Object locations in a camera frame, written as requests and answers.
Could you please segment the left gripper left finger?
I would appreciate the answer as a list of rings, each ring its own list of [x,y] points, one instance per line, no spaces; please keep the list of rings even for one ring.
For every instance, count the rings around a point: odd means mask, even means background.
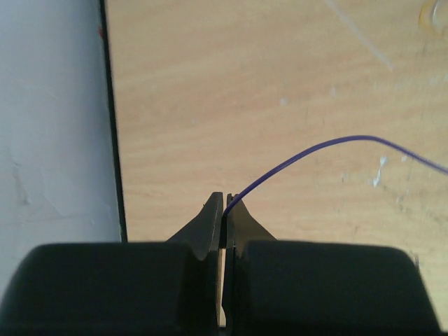
[[[45,244],[15,271],[2,335],[217,335],[223,196],[167,241]]]

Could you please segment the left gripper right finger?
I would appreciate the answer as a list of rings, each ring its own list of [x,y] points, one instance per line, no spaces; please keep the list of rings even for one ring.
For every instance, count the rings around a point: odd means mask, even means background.
[[[439,335],[419,268],[388,246],[275,238],[228,195],[227,335]]]

